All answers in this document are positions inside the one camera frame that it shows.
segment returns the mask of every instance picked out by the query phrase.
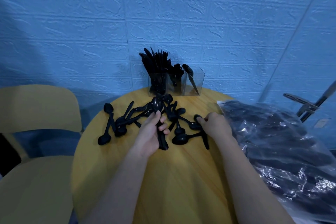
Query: chair seat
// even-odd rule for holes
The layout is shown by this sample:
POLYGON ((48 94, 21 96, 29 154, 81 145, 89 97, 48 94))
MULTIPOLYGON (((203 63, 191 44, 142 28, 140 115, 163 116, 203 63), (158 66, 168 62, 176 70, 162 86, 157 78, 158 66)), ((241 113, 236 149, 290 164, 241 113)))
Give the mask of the chair seat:
POLYGON ((51 156, 18 165, 0 180, 0 224, 68 224, 73 209, 73 156, 51 156))

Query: clear plastic bag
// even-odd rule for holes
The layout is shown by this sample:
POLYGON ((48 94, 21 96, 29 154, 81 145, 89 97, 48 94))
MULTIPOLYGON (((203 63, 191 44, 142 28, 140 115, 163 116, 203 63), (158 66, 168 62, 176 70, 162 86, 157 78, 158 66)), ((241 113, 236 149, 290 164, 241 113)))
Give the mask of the clear plastic bag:
POLYGON ((218 105, 246 157, 288 213, 336 223, 336 159, 298 117, 266 104, 218 105))

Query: round wooden table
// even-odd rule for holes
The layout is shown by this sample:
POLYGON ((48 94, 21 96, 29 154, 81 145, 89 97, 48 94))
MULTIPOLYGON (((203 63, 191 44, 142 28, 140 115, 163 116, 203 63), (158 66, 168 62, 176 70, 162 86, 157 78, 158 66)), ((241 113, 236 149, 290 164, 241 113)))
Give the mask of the round wooden table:
MULTIPOLYGON (((178 101, 177 108, 186 108, 183 117, 191 121, 195 114, 204 117, 212 111, 220 113, 216 101, 232 99, 205 88, 200 96, 173 98, 178 101)), ((131 101, 137 107, 151 99, 148 88, 116 99, 112 102, 115 119, 124 114, 131 101)), ((107 120, 108 115, 100 111, 87 126, 75 152, 71 187, 79 220, 96 204, 139 130, 132 124, 127 126, 126 135, 116 138, 110 127, 111 142, 99 146, 97 139, 104 133, 107 120)), ((190 130, 184 121, 180 124, 189 135, 197 132, 190 130)), ((191 139, 186 145, 172 144, 173 137, 172 131, 166 139, 169 149, 157 150, 148 161, 133 223, 237 223, 215 142, 209 138, 210 150, 206 150, 201 137, 191 139)))

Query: pile of black spoons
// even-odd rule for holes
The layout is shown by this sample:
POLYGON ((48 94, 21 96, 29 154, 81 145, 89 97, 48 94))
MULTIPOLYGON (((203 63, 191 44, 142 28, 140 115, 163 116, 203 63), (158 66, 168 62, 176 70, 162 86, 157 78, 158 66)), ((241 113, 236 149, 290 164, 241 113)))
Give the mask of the pile of black spoons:
MULTIPOLYGON (((183 145, 186 144, 189 139, 193 137, 201 136, 203 139, 203 143, 205 148, 209 149, 208 144, 208 137, 207 134, 202 129, 202 126, 197 122, 196 118, 200 115, 196 114, 194 115, 194 122, 191 122, 187 120, 186 118, 182 117, 186 110, 185 108, 178 108, 177 107, 177 101, 173 102, 173 97, 170 94, 160 95, 158 94, 156 97, 152 99, 151 102, 145 104, 144 106, 139 106, 136 108, 132 108, 134 101, 132 101, 125 114, 119 118, 117 118, 114 121, 113 118, 113 110, 114 108, 110 103, 104 104, 104 112, 106 112, 109 115, 107 126, 105 129, 105 133, 98 138, 98 144, 99 145, 105 145, 109 141, 111 141, 111 136, 109 135, 109 128, 112 127, 112 130, 114 132, 115 137, 123 136, 127 133, 127 125, 131 125, 132 123, 135 123, 139 128, 141 127, 141 124, 137 121, 141 117, 149 117, 149 115, 154 111, 161 111, 161 114, 166 113, 167 118, 169 121, 171 121, 171 125, 169 126, 169 130, 172 131, 174 126, 176 125, 176 129, 174 130, 175 137, 172 139, 173 144, 177 145, 183 145), (135 112, 141 112, 139 115, 132 118, 132 115, 135 112), (179 120, 182 120, 186 122, 191 130, 199 130, 198 133, 195 133, 193 135, 187 135, 186 130, 181 127, 179 120)), ((162 131, 158 130, 158 141, 159 141, 159 149, 161 150, 168 150, 168 144, 165 140, 165 136, 162 131)))

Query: person's left arm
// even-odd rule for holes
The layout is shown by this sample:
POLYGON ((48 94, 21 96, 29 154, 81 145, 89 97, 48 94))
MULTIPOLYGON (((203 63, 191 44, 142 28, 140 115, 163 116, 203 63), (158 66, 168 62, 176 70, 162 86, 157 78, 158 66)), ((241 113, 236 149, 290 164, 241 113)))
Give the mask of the person's left arm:
POLYGON ((159 148, 156 124, 167 135, 169 130, 158 111, 152 113, 141 126, 134 145, 121 162, 105 194, 83 224, 131 224, 148 158, 159 148))

